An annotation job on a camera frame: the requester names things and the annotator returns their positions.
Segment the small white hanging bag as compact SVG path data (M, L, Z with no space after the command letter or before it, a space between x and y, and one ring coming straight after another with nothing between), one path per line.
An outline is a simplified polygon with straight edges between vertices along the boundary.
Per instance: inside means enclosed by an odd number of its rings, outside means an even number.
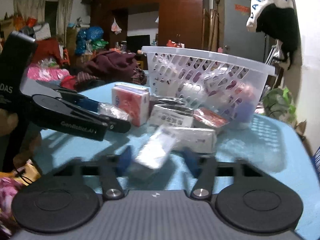
M121 27L117 24L116 19L113 19L113 23L111 25L111 31L115 34L118 35L121 33L122 29Z

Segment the blue plastic bags pile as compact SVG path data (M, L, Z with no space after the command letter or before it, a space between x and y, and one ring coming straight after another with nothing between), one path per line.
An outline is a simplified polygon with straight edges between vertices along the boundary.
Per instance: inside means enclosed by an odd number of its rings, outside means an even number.
M104 49L108 42L103 39L104 31L99 26L80 29L76 36L75 55L84 55L86 52Z

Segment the small red packet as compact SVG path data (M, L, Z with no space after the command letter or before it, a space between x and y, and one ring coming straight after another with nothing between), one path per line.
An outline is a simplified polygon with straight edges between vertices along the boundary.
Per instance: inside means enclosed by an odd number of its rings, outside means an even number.
M193 111L193 119L195 128L213 129L216 134L220 134L229 124L227 119L204 107Z

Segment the red white tissue box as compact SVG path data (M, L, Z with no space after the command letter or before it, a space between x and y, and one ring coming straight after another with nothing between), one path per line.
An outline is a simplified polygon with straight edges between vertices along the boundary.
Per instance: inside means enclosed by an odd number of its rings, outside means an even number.
M144 125L149 118L149 89L129 83L116 83L112 88L112 104L124 110L133 125Z

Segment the dark red wooden wardrobe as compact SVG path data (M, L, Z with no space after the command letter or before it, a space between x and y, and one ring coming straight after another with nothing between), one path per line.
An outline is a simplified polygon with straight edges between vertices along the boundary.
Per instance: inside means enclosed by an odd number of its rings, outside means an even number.
M208 0L91 0L91 25L104 31L104 40L110 47L129 36L129 16L138 15L142 28L146 12L157 12L158 45L168 40L181 42L187 48L203 48L203 14L208 10ZM113 19L121 27L120 34L111 31Z

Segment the clear tissue pack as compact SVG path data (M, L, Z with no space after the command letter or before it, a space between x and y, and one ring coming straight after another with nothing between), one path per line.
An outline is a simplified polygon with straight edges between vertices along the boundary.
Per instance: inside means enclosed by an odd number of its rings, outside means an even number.
M177 136L172 129L159 126L134 157L129 166L131 176L146 180L159 172L169 159L176 142Z

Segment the crinkled clear plastic packet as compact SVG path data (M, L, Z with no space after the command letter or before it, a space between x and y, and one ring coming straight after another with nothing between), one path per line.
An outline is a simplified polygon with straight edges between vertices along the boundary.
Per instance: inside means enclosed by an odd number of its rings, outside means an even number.
M128 113L110 103L98 103L98 114L129 122L132 120Z

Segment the beige window curtain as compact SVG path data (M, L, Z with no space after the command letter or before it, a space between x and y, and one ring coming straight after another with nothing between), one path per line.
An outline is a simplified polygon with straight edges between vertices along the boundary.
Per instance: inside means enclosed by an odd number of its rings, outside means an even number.
M13 0L14 14L24 20L35 18L44 22L46 0ZM57 0L56 36L66 45L67 26L71 20L73 0Z

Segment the green plastic bag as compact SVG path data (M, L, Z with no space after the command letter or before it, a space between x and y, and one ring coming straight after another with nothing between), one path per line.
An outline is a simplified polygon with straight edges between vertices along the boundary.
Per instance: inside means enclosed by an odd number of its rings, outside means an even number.
M296 107L292 94L287 87L274 88L262 100L265 115L282 121L290 126L296 124Z

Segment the grey metal door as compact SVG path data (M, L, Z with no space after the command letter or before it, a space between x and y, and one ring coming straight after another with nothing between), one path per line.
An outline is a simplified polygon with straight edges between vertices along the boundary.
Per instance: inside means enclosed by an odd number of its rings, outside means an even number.
M224 0L223 52L263 62L266 38L263 33L250 32L246 23L251 0Z

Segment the dark maroon clothes pile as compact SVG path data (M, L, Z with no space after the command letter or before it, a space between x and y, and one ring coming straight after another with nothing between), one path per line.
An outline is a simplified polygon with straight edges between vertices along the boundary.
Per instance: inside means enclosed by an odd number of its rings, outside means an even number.
M146 74L138 66L134 53L105 50L80 65L74 88L83 91L112 82L145 85L146 81Z

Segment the long white box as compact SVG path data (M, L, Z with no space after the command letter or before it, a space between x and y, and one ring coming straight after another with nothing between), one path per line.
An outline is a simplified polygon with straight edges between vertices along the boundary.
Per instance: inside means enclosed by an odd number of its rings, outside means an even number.
M195 153L212 154L217 142L216 131L208 128L172 127L167 129L176 135L176 143L172 150L182 152L189 148Z

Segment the black hanging garment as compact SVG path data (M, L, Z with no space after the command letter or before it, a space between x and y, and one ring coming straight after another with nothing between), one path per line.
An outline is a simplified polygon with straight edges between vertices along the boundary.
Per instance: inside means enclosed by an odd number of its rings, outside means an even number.
M279 8L275 4L266 6L257 18L256 32L282 42L283 59L273 57L280 62L290 59L289 68L293 64L293 56L298 49L298 22L293 8Z

